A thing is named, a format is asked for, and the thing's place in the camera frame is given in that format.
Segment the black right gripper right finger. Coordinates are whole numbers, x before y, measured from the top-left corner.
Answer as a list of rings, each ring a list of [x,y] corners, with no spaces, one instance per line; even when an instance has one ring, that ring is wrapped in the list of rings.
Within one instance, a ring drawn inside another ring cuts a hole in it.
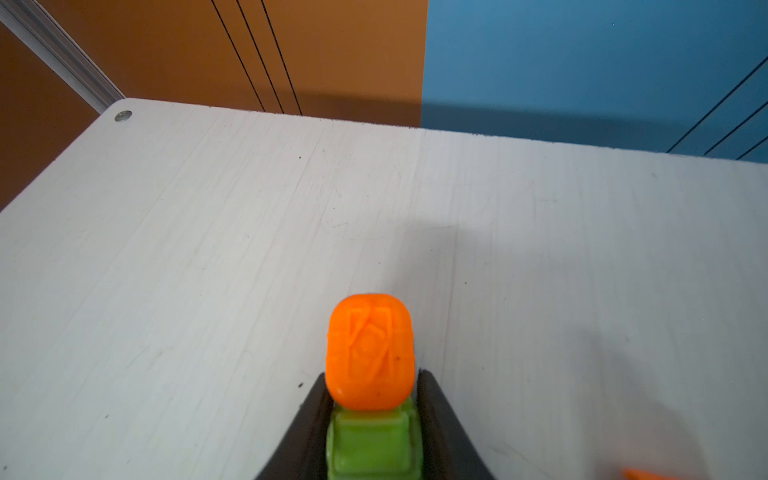
[[[494,479],[435,376],[426,369],[418,374],[416,404],[424,479]]]

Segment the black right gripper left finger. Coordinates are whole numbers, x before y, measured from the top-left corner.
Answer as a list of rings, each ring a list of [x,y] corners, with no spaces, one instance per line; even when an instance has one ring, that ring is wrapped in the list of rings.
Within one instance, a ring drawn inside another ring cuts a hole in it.
[[[327,479],[326,437],[333,407],[321,373],[256,479]]]

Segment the green orange toy car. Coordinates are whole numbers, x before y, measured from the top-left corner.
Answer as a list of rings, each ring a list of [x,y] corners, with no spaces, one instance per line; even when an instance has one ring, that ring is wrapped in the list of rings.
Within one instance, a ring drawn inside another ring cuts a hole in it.
[[[328,326],[325,382],[334,401],[326,435],[331,479],[419,479],[423,442],[413,398],[414,332],[388,294],[342,300]]]

